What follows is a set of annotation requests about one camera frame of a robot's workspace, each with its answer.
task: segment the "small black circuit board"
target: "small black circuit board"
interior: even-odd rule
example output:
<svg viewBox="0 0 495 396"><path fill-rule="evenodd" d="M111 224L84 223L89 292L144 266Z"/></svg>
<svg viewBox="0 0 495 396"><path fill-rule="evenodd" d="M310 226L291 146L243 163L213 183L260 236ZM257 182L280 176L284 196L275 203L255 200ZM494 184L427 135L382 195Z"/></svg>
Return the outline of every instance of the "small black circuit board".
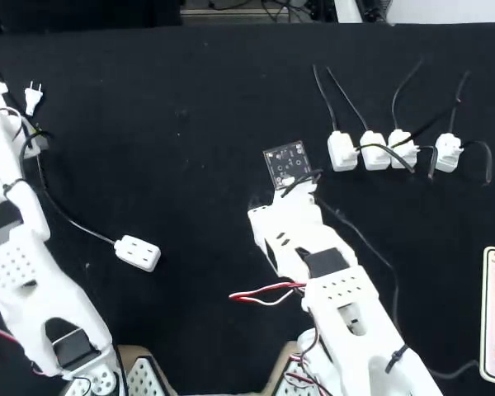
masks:
<svg viewBox="0 0 495 396"><path fill-rule="evenodd" d="M285 179L293 177L297 180L312 171L301 141L266 150L264 159L276 190L286 188Z"/></svg>

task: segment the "white robotic arm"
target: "white robotic arm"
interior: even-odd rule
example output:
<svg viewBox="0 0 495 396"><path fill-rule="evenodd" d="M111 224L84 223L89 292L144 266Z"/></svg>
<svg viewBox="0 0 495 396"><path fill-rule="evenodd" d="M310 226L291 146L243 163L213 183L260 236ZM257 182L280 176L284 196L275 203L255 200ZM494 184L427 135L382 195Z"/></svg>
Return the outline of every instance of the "white robotic arm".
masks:
<svg viewBox="0 0 495 396"><path fill-rule="evenodd" d="M286 171L279 177L292 178L288 185L298 180ZM419 356L405 346L354 251L323 224L315 189L314 180L305 180L276 190L272 205L247 213L255 242L277 275L306 284L302 306L327 352L304 342L313 338L311 331L301 336L311 374L332 396L441 395Z"/></svg>
<svg viewBox="0 0 495 396"><path fill-rule="evenodd" d="M22 179L19 162L26 136L17 132L35 130L17 111L5 107L4 87L0 83L0 204L11 201L21 222L0 229L0 312L40 374L86 378L94 394L110 394L121 380L110 332L83 289L60 270L44 244L50 229L35 192ZM31 140L26 157L40 153L37 139ZM53 318L77 329L51 342L45 325ZM63 353L58 357L56 351ZM119 394L125 394L123 386Z"/></svg>

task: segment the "white plug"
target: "white plug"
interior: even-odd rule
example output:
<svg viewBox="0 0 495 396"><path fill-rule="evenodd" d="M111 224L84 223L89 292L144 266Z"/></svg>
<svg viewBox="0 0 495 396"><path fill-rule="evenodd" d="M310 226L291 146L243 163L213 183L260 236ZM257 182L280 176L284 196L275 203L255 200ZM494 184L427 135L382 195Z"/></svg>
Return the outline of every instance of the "white plug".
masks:
<svg viewBox="0 0 495 396"><path fill-rule="evenodd" d="M334 130L328 138L328 153L335 172L351 171L357 166L358 152L349 134Z"/></svg>
<svg viewBox="0 0 495 396"><path fill-rule="evenodd" d="M129 235L115 242L114 249L118 258L147 272L154 271L161 256L159 247Z"/></svg>
<svg viewBox="0 0 495 396"><path fill-rule="evenodd" d="M376 134L367 130L360 139L360 146L367 144L381 144L385 146L385 139L382 134ZM367 171L380 171L387 169L390 165L389 153L379 147L366 147L361 150L363 161Z"/></svg>
<svg viewBox="0 0 495 396"><path fill-rule="evenodd" d="M403 158L411 167L414 167L417 161L417 154L420 151L418 147L414 144L414 140L409 140L407 143L401 144L393 148L393 146L397 142L401 142L402 140L408 138L409 136L411 136L410 132L404 132L402 130L394 130L389 135L389 147L397 155ZM390 157L390 165L393 167L393 169L405 169L405 166L402 165L400 161L398 161L396 158L392 156Z"/></svg>
<svg viewBox="0 0 495 396"><path fill-rule="evenodd" d="M459 158L464 151L461 148L462 142L453 134L441 134L436 140L438 150L438 160L436 169L443 172L453 172L459 164Z"/></svg>
<svg viewBox="0 0 495 396"><path fill-rule="evenodd" d="M35 107L39 104L40 99L44 93L42 92L42 84L39 84L39 89L33 89L33 82L30 83L30 87L26 88L24 91L26 94L26 114L29 116L33 116L35 113Z"/></svg>

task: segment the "black wire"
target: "black wire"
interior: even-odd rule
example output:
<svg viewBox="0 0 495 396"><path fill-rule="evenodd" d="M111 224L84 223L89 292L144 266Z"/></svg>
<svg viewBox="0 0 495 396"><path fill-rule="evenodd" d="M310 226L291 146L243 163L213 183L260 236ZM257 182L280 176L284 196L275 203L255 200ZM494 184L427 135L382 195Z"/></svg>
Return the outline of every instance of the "black wire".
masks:
<svg viewBox="0 0 495 396"><path fill-rule="evenodd" d="M417 71L420 69L420 67L423 65L423 58L421 58L418 63L411 69L409 74L405 76L405 78L402 80L402 82L398 85L398 88L396 89L396 92L393 95L393 102L390 107L390 110L393 114L393 122L394 122L394 128L397 130L398 129L398 119L396 118L396 103L398 101L398 97L400 92L405 88L405 86L408 84L408 82L411 80L411 78L414 77L414 75L417 73Z"/></svg>
<svg viewBox="0 0 495 396"><path fill-rule="evenodd" d="M121 359L121 354L119 352L119 348L116 345L113 345L115 356L117 357L117 364L121 370L121 378L123 379L123 389L125 390L125 396L129 396L129 385L126 383L126 374L125 367L123 366L123 360Z"/></svg>
<svg viewBox="0 0 495 396"><path fill-rule="evenodd" d="M482 140L468 140L467 142L464 142L460 148L461 149L466 149L469 146L472 146L473 144L478 144L480 145L485 153L486 153L486 181L484 183L485 186L487 186L489 183L492 182L493 178L493 155L492 155L492 150L489 148L488 144L486 142L483 142Z"/></svg>
<svg viewBox="0 0 495 396"><path fill-rule="evenodd" d="M402 336L402 331L399 326L399 321L398 321L398 301L399 301L399 278L398 278L398 273L396 272L396 269L390 264L389 261L383 255L378 252L372 244L369 242L367 238L365 238L365 235L361 233L361 231L353 224L351 223L347 217L340 211L340 210L335 210L333 209L329 204L327 204L324 200L320 199L319 197L315 197L315 200L325 209L327 210L332 216L334 216L337 220L341 221L343 224L345 224L347 227L351 228L358 237L360 237L361 241L370 249L371 252L375 254L375 256L385 264L387 268L390 269L392 272L393 278L394 278L394 294L393 294L393 302L392 302L392 308L391 308L391 317L393 319L394 326L398 330L400 336Z"/></svg>
<svg viewBox="0 0 495 396"><path fill-rule="evenodd" d="M319 92L321 93L321 96L324 99L324 103L327 105L328 112L330 113L330 119L332 120L332 129L338 130L337 129L336 114L333 111L332 105L328 101L327 94L324 92L323 84L321 83L321 80L319 78L319 74L317 72L317 66L315 64L312 65L312 70L313 70L313 76L315 77L315 82L317 83L317 88L318 88Z"/></svg>
<svg viewBox="0 0 495 396"><path fill-rule="evenodd" d="M322 172L323 172L323 169L314 169L313 171L310 171L308 173L305 173L304 175L301 175L301 176L297 177L297 179L295 179L293 183L291 183L289 186L287 186L284 189L284 192L282 193L282 195L280 196L280 198L284 198L285 196L287 196L288 194L290 194L291 191L294 188L296 188L300 183L306 182L311 177L320 176Z"/></svg>
<svg viewBox="0 0 495 396"><path fill-rule="evenodd" d="M387 147L387 146L384 146L383 144L379 144L379 143L370 143L370 144L364 144L362 146L357 146L356 147L356 151L357 150L362 150L362 149L366 149L367 147L377 147L379 149L382 149L384 150L385 152L387 152L391 157L394 157L396 158L399 163L401 163L403 165L403 167L405 167L405 169L407 169L408 171L410 171L410 173L414 173L414 168L408 164L407 161L405 161L402 157L400 157L394 150L392 150L390 147Z"/></svg>
<svg viewBox="0 0 495 396"><path fill-rule="evenodd" d="M261 7L262 9L264 9L264 11L266 12L266 14L271 18L272 21L274 21L275 23L277 22L277 18L275 18L267 9L267 5L266 5L266 0L261 0Z"/></svg>
<svg viewBox="0 0 495 396"><path fill-rule="evenodd" d="M441 120L443 117L447 116L448 114L450 114L450 112L455 109L458 105L460 104L460 100L458 99L455 99L455 103L453 103L452 105L449 105L448 107L446 107L445 109L442 109L440 111L438 111L431 119L429 119L424 125L422 125L420 128L418 128L417 130L415 130L414 132L412 132L407 138L397 142L396 144L393 144L392 146L390 146L392 149L395 148L395 147L398 147L398 146L401 146L402 144L406 144L407 142L411 141L411 140L414 140L415 138L417 138L419 135L421 135L422 133L424 133L426 130L428 130L429 128L431 128L436 122L438 122L439 120Z"/></svg>
<svg viewBox="0 0 495 396"><path fill-rule="evenodd" d="M64 217L66 221L68 221L71 225L77 227L78 229L84 231L85 233L89 233L93 237L99 238L101 241L104 241L106 243L109 243L110 245L116 244L115 241L112 239L108 238L107 236L103 235L102 233L98 233L96 231L93 231L86 226L80 224L77 220L73 219L69 214L68 211L51 195L50 193L50 188L48 186L48 182L45 177L44 173L44 167L42 166L42 159L41 159L41 154L37 155L36 157L37 161L37 166L39 168L39 175L40 175L40 183L42 184L42 190L50 202L50 204L55 208L55 210Z"/></svg>
<svg viewBox="0 0 495 396"><path fill-rule="evenodd" d="M456 101L460 101L462 90L464 89L464 85L468 81L470 74L471 72L469 70L466 70L462 75L462 78L460 79L459 82L459 86L456 88L456 94L455 94ZM447 132L450 134L453 133L453 128L455 126L455 117L456 117L456 107L454 107L453 110L451 110L451 117L449 118L449 128L447 129Z"/></svg>
<svg viewBox="0 0 495 396"><path fill-rule="evenodd" d="M365 130L369 130L369 126L366 124L365 118L357 110L356 106L354 106L354 103L352 103L352 101L350 100L350 97L348 97L347 93L342 88L341 84L338 82L338 80L336 79L336 77L333 75L332 70L328 66L327 66L327 72L328 72L328 74L330 74L330 77L332 78L332 80L336 84L337 89L339 89L339 92L345 97L346 101L348 102L348 104L350 105L350 107L352 108L352 110L354 111L354 113L356 113L357 118L360 119L361 124L363 125L363 128Z"/></svg>
<svg viewBox="0 0 495 396"><path fill-rule="evenodd" d="M86 380L88 381L88 389L86 392L84 392L84 394L82 394L82 396L86 396L88 394L88 392L90 392L90 389L92 388L92 381L89 379L89 378L86 378L86 377L73 377L75 380Z"/></svg>
<svg viewBox="0 0 495 396"><path fill-rule="evenodd" d="M385 264L387 268L390 269L390 271L393 274L394 278L394 296L393 296L393 306L392 306L392 318L393 318L393 324L396 327L396 329L399 332L399 335L403 338L403 334L401 331L401 328L399 326L399 321L398 321L398 301L399 301L399 278L398 278L398 273L396 272L396 269L390 264L390 262L387 261L385 257L381 255L380 252L378 252L365 238L365 235L361 233L361 231L353 224L351 223L350 220L347 219L347 217L340 211L340 210L335 210L333 209L329 204L327 204L324 200L316 197L315 200L325 209L327 210L331 215L333 215L336 219L341 221L343 224L351 228L357 236L361 239L361 241L370 249L371 252L373 252L376 257L379 258L381 262ZM473 366L479 366L479 363L475 360L468 361L464 365L462 365L459 369L453 371L452 373L441 373L436 370L429 369L429 372L431 375L434 377L440 379L440 380L454 380L460 375L462 375L466 370Z"/></svg>
<svg viewBox="0 0 495 396"><path fill-rule="evenodd" d="M211 10L215 10L215 11L234 10L235 8L240 8L240 7L246 6L246 5L248 5L252 1L253 0L244 0L243 2L240 2L239 4L235 4L233 6L218 7L218 8L215 6L215 3L214 2L209 2L207 4L207 7L210 8Z"/></svg>
<svg viewBox="0 0 495 396"><path fill-rule="evenodd" d="M431 163L429 164L429 171L427 172L427 177L429 180L432 180L435 174L436 162L438 161L438 148L435 146L420 146L420 149L432 150Z"/></svg>

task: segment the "black tablecloth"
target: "black tablecloth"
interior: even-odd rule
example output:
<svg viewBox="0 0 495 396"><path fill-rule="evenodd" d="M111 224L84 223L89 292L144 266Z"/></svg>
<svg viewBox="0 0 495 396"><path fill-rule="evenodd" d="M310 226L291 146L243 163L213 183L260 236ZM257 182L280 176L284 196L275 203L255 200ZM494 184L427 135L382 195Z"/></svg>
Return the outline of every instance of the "black tablecloth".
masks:
<svg viewBox="0 0 495 396"><path fill-rule="evenodd" d="M434 183L425 180L427 165L416 176L360 166L324 177L318 194L395 265L406 341L430 367L448 371L478 358L482 252L495 245L495 25L0 38L0 69L11 90L22 98L33 79L45 89L36 120L56 135L45 154L54 194L97 229L156 243L163 257L153 274L136 270L41 198L51 252L96 301L116 341L149 348L180 393L261 389L285 342L311 326L298 298L275 308L227 299L277 281L246 216L249 200L264 200L272 189L262 150L302 139L315 167L329 162L331 126L311 65L331 66L386 136L394 89L422 56L426 63L399 105L401 126L414 129L449 103L469 69L455 132L488 141L492 185L481 187L484 157L473 148ZM329 96L357 142L358 120L332 88ZM445 129L443 122L418 143L432 144ZM428 162L426 154L420 159ZM29 177L36 185L35 174ZM391 274L351 230L326 221L356 250L389 306ZM446 395L495 394L476 370L439 385ZM60 382L32 375L21 351L0 341L0 386L4 394L50 394Z"/></svg>

